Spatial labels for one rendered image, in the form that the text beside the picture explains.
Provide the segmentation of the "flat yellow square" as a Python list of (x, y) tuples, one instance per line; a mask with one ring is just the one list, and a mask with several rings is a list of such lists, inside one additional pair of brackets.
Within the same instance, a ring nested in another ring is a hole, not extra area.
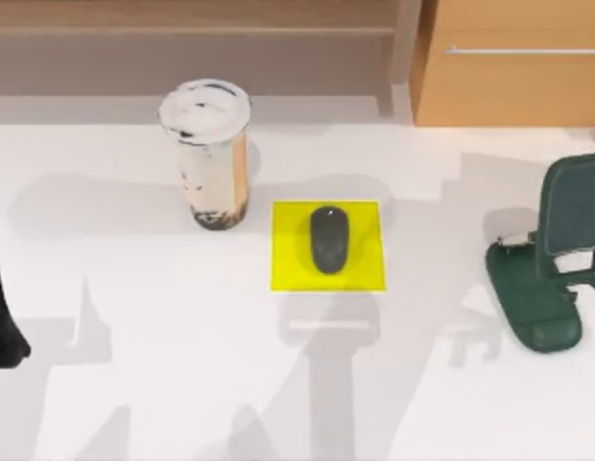
[[(326, 275), (311, 251), (310, 217), (337, 206), (348, 217), (344, 268)], [(292, 292), (383, 292), (386, 266), (379, 204), (375, 201), (275, 201), (272, 207), (271, 289)]]

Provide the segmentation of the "black computer mouse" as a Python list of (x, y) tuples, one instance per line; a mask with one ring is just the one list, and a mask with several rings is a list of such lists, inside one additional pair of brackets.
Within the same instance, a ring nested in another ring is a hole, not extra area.
[(339, 273), (348, 259), (349, 219), (337, 206), (320, 206), (309, 219), (311, 257), (323, 274)]

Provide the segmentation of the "white bubble tea cup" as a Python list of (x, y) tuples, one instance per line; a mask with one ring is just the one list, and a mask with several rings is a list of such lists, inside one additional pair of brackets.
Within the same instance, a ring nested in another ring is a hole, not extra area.
[(248, 93), (212, 78), (178, 85), (159, 106), (159, 124), (175, 146), (191, 214), (207, 230), (229, 230), (245, 217), (250, 116)]

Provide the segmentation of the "wooden open shelf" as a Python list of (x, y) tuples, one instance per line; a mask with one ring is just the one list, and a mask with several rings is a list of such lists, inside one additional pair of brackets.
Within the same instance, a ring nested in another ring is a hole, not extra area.
[(0, 123), (135, 123), (198, 78), (259, 120), (403, 109), (421, 0), (0, 0)]

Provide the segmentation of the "dark green phone stand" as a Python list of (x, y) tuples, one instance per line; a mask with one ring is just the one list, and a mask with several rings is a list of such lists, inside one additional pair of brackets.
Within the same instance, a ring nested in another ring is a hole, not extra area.
[(582, 339), (576, 285), (595, 290), (595, 153), (547, 170), (537, 227), (501, 236), (486, 256), (489, 280), (512, 332), (534, 352), (562, 352)]

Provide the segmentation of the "wooden cupboard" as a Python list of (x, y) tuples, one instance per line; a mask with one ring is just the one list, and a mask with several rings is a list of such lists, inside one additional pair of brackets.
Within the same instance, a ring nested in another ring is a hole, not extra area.
[(452, 46), (595, 48), (595, 0), (422, 0), (409, 80), (421, 127), (595, 127), (595, 56)]

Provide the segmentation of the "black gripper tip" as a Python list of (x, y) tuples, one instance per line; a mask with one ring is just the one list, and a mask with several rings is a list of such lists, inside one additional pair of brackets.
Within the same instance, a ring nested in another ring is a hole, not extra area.
[(16, 368), (31, 355), (31, 346), (14, 321), (0, 276), (0, 369)]

